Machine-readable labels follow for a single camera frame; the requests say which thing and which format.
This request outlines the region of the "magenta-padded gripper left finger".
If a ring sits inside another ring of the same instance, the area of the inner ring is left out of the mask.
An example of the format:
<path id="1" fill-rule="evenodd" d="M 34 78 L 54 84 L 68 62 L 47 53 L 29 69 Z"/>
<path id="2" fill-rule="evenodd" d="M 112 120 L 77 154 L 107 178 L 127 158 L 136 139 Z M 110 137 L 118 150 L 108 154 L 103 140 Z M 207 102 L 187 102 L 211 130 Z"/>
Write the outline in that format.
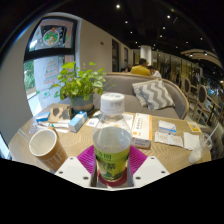
<path id="1" fill-rule="evenodd" d="M 94 146 L 90 146 L 77 157 L 70 156 L 55 173 L 82 187 L 93 187 L 97 182 L 97 164 Z"/>

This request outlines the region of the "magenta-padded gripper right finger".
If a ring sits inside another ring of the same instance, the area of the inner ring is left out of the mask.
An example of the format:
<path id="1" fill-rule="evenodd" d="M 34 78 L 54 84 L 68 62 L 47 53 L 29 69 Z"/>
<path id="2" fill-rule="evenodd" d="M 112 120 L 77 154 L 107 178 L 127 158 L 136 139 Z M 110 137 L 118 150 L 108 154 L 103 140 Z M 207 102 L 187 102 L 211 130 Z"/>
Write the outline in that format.
<path id="1" fill-rule="evenodd" d="M 155 156 L 146 156 L 135 147 L 130 148 L 128 158 L 128 185 L 143 187 L 169 175 L 167 169 Z"/>

